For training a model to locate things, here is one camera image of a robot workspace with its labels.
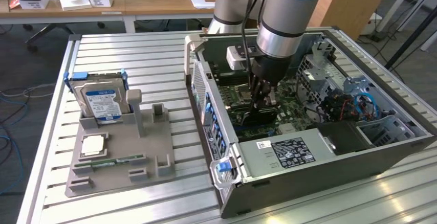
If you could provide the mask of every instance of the blue cable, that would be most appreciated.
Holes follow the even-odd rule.
[[[16,151],[16,155],[19,157],[19,163],[20,163],[20,177],[19,179],[15,181],[15,183],[12,183],[11,186],[8,186],[3,191],[0,191],[0,195],[4,194],[5,192],[8,192],[12,188],[16,187],[16,185],[20,183],[20,181],[23,180],[23,175],[24,175],[24,167],[23,167],[23,160],[21,160],[21,154],[20,154],[20,150],[17,145],[15,144],[15,141],[8,137],[8,136],[0,136],[0,138],[7,139],[8,141],[11,141],[11,144],[15,148]]]
[[[356,105],[356,107],[357,107],[357,111],[358,111],[361,114],[364,113],[362,110],[360,109],[360,106],[358,106],[358,101],[357,101],[358,96],[365,96],[365,97],[369,98],[369,100],[372,101],[373,106],[376,107],[376,112],[377,112],[377,116],[378,116],[380,111],[378,111],[378,106],[377,106],[376,100],[374,100],[373,96],[372,96],[370,94],[368,94],[368,93],[360,93],[360,94],[357,94],[356,97],[354,97],[354,105]]]
[[[15,122],[12,122],[12,123],[9,124],[9,126],[11,126],[11,125],[16,124],[17,122],[20,122],[20,120],[21,120],[21,119],[24,118],[24,116],[27,115],[27,110],[28,110],[28,108],[27,108],[27,104],[23,103],[23,102],[13,102],[13,101],[11,101],[11,100],[7,100],[7,99],[3,98],[3,97],[0,97],[0,100],[3,100],[4,102],[7,102],[7,103],[9,103],[9,104],[17,104],[17,105],[23,105],[23,106],[24,106],[24,112],[23,112],[23,115],[21,115],[21,117],[20,117]]]

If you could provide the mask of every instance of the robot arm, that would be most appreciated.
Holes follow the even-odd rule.
[[[318,0],[266,0],[265,2],[257,46],[251,46],[257,50],[257,54],[253,55],[249,82],[253,91],[254,109],[251,110],[273,105],[274,99],[269,96],[273,95],[277,84],[286,75],[317,2]],[[241,32],[249,3],[253,2],[217,0],[209,33]]]

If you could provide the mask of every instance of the green circuit board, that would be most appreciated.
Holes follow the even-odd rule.
[[[275,108],[277,118],[274,122],[251,127],[241,126],[243,114],[249,110],[251,101],[247,84],[219,87],[221,96],[241,142],[281,135],[285,132],[302,131],[313,125],[313,121],[305,112],[303,105],[295,98],[291,87],[293,84],[283,81],[277,88],[275,97],[279,105]]]

